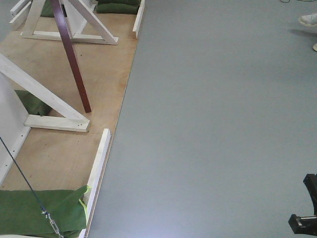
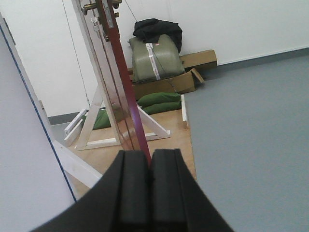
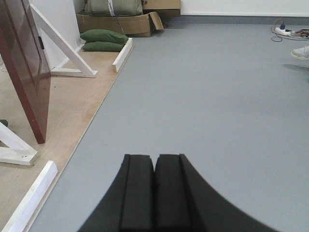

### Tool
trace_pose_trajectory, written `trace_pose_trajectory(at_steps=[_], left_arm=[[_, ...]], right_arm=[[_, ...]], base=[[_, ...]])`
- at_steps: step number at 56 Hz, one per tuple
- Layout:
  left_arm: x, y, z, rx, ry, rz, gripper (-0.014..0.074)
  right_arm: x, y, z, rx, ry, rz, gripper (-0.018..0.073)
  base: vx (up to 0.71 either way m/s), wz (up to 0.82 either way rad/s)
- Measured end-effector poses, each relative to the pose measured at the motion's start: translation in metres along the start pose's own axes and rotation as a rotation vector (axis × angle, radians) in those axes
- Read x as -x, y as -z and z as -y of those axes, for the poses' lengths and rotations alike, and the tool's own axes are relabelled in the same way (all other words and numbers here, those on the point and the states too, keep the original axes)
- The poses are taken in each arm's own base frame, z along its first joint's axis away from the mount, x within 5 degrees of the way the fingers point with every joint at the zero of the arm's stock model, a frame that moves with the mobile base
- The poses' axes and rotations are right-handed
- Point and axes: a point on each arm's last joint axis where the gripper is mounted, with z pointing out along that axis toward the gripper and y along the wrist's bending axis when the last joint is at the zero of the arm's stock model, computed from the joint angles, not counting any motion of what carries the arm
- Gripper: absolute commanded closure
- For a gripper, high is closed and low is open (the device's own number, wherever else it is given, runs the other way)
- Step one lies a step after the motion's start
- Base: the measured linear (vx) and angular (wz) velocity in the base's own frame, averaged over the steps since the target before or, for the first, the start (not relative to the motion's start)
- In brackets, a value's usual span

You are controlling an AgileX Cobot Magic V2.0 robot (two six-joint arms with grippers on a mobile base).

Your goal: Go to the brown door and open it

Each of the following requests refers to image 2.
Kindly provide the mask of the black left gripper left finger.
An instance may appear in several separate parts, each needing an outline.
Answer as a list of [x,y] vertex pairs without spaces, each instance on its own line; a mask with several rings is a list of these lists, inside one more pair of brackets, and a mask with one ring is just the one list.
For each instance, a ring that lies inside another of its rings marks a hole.
[[107,174],[64,212],[35,228],[36,232],[148,232],[149,189],[122,190],[123,156],[118,160],[118,180],[111,186]]

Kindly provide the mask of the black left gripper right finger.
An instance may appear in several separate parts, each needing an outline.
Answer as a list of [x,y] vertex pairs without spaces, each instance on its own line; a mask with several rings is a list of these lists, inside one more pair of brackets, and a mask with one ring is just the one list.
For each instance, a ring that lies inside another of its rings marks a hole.
[[154,232],[231,232],[188,170],[179,149],[157,149],[152,156]]

